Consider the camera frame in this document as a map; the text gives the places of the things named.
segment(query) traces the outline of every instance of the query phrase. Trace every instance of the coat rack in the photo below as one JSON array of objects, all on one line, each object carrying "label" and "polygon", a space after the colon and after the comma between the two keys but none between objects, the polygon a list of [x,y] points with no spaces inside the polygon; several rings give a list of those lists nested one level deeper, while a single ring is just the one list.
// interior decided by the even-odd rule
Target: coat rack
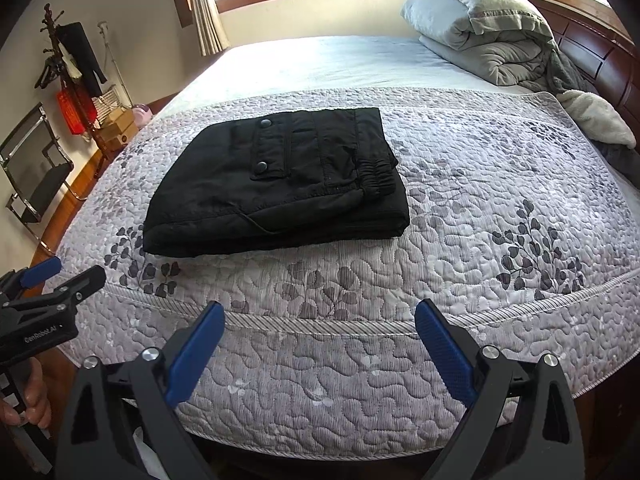
[{"label": "coat rack", "polygon": [[51,52],[52,55],[49,57],[49,59],[47,59],[45,69],[38,82],[42,81],[43,76],[45,76],[47,72],[47,69],[49,69],[49,73],[47,73],[46,75],[48,82],[53,81],[56,76],[60,76],[60,85],[62,86],[62,89],[67,90],[68,94],[70,95],[71,102],[75,108],[76,114],[82,122],[82,126],[84,126],[85,130],[91,135],[92,139],[98,146],[98,149],[102,153],[100,162],[98,163],[98,167],[94,173],[94,178],[98,178],[105,161],[111,161],[111,153],[105,145],[104,140],[102,140],[102,137],[98,135],[96,128],[89,120],[89,117],[84,111],[84,108],[82,107],[82,104],[80,102],[80,97],[78,96],[78,92],[76,90],[76,85],[71,79],[68,71],[66,70],[66,65],[62,57],[62,51],[60,50],[60,42],[58,41],[58,37],[56,35],[56,22],[57,20],[59,20],[60,16],[64,14],[64,12],[65,11],[62,10],[59,15],[57,15],[56,18],[53,19],[50,4],[46,4],[44,6],[44,19],[42,20],[42,23],[44,23],[45,26],[41,28],[40,31],[43,32],[44,30],[46,30],[49,34],[51,48],[44,49],[43,53],[46,54],[47,52]]}]

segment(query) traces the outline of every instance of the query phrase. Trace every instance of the cardboard box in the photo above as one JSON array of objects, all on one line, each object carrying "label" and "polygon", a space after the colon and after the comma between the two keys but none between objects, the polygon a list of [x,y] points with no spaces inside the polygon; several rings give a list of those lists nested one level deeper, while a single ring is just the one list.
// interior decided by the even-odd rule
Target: cardboard box
[{"label": "cardboard box", "polygon": [[112,144],[121,145],[123,136],[131,140],[137,132],[138,129],[133,122],[133,111],[130,109],[116,108],[103,121],[102,127],[97,133],[107,145],[109,145],[112,140],[114,141]]},{"label": "cardboard box", "polygon": [[117,150],[121,150],[127,144],[129,144],[131,142],[131,139],[136,136],[137,132],[138,127],[134,123],[131,123],[126,130],[114,137],[111,137],[111,139],[107,140],[105,144],[111,151],[116,152]]}]

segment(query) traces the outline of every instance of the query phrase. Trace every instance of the blue gripper pad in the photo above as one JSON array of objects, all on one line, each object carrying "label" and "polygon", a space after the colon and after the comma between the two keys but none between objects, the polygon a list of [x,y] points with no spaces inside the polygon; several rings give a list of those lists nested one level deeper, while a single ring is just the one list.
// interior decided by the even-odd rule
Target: blue gripper pad
[{"label": "blue gripper pad", "polygon": [[469,408],[478,398],[474,369],[426,300],[415,307],[415,329],[451,397]]},{"label": "blue gripper pad", "polygon": [[22,288],[31,288],[39,283],[46,282],[62,270],[62,263],[56,256],[52,256],[48,260],[40,262],[36,266],[24,271],[20,277],[20,286]]},{"label": "blue gripper pad", "polygon": [[164,400],[172,408],[189,400],[202,371],[209,362],[225,331],[225,310],[217,302],[207,305],[191,329],[191,336],[182,345],[168,371]]}]

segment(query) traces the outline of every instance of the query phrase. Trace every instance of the wooden headboard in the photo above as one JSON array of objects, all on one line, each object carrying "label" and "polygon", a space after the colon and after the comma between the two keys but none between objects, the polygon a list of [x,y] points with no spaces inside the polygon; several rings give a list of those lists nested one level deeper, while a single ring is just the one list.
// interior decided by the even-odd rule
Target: wooden headboard
[{"label": "wooden headboard", "polygon": [[614,106],[640,146],[640,56],[634,44],[571,9],[547,0],[529,1],[548,21],[560,50]]}]

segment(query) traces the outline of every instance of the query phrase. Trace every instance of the black jacket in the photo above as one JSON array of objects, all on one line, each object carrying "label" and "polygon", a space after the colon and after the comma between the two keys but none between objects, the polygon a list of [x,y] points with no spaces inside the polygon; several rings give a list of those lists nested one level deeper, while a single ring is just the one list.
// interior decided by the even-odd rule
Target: black jacket
[{"label": "black jacket", "polygon": [[95,59],[94,51],[91,50],[91,45],[86,38],[82,23],[75,22],[68,25],[59,25],[56,27],[56,36],[76,60],[78,70],[82,72],[82,82],[89,95],[91,97],[100,97],[102,89],[95,77],[97,75],[101,83],[106,83],[107,78],[102,73],[98,60]]},{"label": "black jacket", "polygon": [[399,236],[406,194],[376,108],[213,124],[151,199],[144,250],[172,257]]}]

